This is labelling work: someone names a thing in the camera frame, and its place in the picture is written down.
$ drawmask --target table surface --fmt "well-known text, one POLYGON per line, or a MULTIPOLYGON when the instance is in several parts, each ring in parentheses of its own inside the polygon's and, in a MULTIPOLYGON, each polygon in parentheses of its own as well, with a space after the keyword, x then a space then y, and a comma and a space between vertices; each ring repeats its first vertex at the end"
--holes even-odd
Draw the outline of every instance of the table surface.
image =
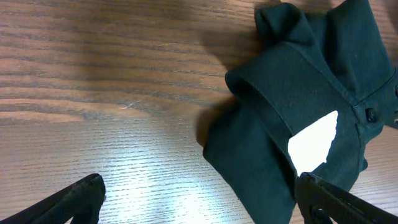
MULTIPOLYGON (((251 223, 198 142, 231 100, 227 69, 261 50, 254 9, 275 2, 0 0, 0 219, 97 172, 100 223, 251 223)), ((397 65, 398 2, 371 5, 397 65)), ((391 128, 371 141, 351 191, 395 215, 397 145, 391 128)))

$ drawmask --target wooden table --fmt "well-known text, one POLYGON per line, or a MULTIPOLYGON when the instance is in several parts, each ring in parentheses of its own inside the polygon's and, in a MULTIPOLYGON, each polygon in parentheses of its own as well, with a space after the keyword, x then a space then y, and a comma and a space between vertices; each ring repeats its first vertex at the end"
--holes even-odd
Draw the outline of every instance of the wooden table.
MULTIPOLYGON (((231 97, 225 71, 261 49, 254 8, 274 3, 0 0, 0 219, 98 172, 100 223, 251 223, 197 137, 231 97)), ((398 3, 371 4, 396 63, 398 3)), ((373 140, 352 190, 395 215, 397 145, 390 128, 373 140)))

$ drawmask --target shirt button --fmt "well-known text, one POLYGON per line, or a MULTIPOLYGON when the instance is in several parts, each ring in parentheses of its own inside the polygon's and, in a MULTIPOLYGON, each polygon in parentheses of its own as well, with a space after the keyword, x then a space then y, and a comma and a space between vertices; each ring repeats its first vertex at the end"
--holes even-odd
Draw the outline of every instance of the shirt button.
POLYGON ((366 112, 366 119, 370 123, 375 123, 376 122, 376 112, 373 110, 373 108, 368 108, 365 110, 366 112))

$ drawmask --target white paper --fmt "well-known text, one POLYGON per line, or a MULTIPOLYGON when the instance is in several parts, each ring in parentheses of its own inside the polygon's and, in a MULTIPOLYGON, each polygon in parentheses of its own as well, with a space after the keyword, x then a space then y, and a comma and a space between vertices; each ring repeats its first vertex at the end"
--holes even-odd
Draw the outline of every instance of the white paper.
POLYGON ((297 175, 314 171, 322 162, 326 163, 331 142, 336 136, 338 112, 320 118, 289 139, 287 151, 296 168, 297 175))

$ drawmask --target green fabric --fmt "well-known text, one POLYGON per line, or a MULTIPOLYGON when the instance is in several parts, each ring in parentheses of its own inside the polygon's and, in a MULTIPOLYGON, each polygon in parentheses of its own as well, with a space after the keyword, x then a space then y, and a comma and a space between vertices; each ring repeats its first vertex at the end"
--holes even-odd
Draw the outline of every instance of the green fabric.
POLYGON ((297 178, 288 140, 337 110, 327 163, 313 173, 349 190, 368 166, 365 145, 398 111, 398 78, 365 0, 326 14, 283 3, 258 10, 256 25, 265 50, 226 74, 238 102, 211 125, 203 155, 256 223, 288 223, 297 178))

